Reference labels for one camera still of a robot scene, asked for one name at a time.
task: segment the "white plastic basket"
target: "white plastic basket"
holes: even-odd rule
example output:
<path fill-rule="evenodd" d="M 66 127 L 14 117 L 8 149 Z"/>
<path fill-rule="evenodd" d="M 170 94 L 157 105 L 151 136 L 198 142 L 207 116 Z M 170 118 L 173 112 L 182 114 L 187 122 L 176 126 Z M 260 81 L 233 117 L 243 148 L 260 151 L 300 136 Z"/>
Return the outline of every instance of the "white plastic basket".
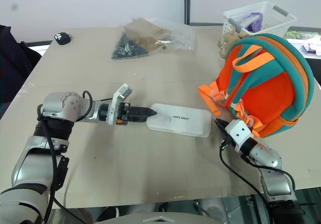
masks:
<path fill-rule="evenodd" d="M 238 22 L 248 17 L 253 12 L 263 13 L 262 29 L 259 32 L 249 32 Z M 296 17 L 271 2 L 260 2 L 254 5 L 237 8 L 224 12 L 225 22 L 222 34 L 235 28 L 248 35 L 271 33 L 283 37 Z"/>

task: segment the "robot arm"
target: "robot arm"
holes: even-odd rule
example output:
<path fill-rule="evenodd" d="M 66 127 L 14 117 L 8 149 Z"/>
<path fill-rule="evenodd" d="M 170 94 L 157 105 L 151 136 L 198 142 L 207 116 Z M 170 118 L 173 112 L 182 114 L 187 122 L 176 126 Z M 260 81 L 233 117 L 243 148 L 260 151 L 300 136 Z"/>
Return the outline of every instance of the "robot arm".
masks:
<path fill-rule="evenodd" d="M 156 112 L 146 107 L 131 107 L 123 101 L 131 89 L 124 84 L 108 101 L 92 100 L 74 92 L 49 94 L 43 102 L 42 120 L 47 126 L 57 160 L 56 187 L 62 187 L 69 159 L 69 135 L 77 121 L 109 125 L 144 122 Z M 53 161 L 47 135 L 40 122 L 29 137 L 12 172 L 12 188 L 0 194 L 0 221 L 9 224 L 43 223 L 53 181 Z"/>
<path fill-rule="evenodd" d="M 282 171 L 281 156 L 275 150 L 254 140 L 251 131 L 242 120 L 228 123 L 216 119 L 216 124 L 227 136 L 222 148 L 231 143 L 244 161 L 259 168 L 262 188 L 275 223 L 305 223 L 303 211 L 292 186 L 294 182 L 291 184 Z"/>

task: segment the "orange backpack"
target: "orange backpack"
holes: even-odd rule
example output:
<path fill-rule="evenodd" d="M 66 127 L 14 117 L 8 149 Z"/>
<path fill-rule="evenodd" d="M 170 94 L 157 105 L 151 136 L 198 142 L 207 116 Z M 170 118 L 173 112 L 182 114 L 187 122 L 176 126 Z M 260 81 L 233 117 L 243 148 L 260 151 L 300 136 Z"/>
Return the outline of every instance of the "orange backpack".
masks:
<path fill-rule="evenodd" d="M 237 41 L 219 77 L 199 94 L 218 116 L 216 104 L 243 120 L 257 137 L 292 128 L 310 104 L 314 77 L 300 52 L 285 39 L 260 34 Z"/>

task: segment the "beige table surface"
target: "beige table surface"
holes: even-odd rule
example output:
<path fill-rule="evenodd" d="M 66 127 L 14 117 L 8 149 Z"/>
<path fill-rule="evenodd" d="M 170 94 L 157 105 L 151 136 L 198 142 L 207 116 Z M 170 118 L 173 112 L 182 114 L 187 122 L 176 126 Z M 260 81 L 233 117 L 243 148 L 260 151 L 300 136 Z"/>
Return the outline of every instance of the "beige table surface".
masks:
<path fill-rule="evenodd" d="M 69 30 L 71 43 L 51 44 L 0 121 L 0 190 L 11 187 L 11 171 L 37 123 L 36 107 L 50 92 L 86 89 L 101 99 L 126 82 L 133 88 L 132 105 L 207 109 L 197 88 L 210 83 L 224 64 L 216 46 L 221 31 L 197 27 L 194 51 L 117 61 L 110 56 L 119 28 Z M 281 154 L 298 188 L 321 186 L 320 104 L 316 84 L 298 124 L 262 140 Z M 221 164 L 221 135 L 213 120 L 208 138 L 152 131 L 145 123 L 76 123 L 66 153 L 69 171 L 56 197 L 67 207 L 90 207 L 253 193 Z M 260 188 L 257 170 L 233 150 L 225 152 L 233 168 Z"/>

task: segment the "white power bank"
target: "white power bank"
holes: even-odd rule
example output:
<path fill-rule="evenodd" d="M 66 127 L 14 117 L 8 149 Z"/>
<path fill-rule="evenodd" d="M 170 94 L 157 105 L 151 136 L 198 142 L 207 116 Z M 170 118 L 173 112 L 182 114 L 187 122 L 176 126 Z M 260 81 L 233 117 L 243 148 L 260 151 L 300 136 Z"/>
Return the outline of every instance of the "white power bank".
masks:
<path fill-rule="evenodd" d="M 147 118 L 151 130 L 206 138 L 211 132 L 212 114 L 203 109 L 155 103 L 157 115 Z"/>

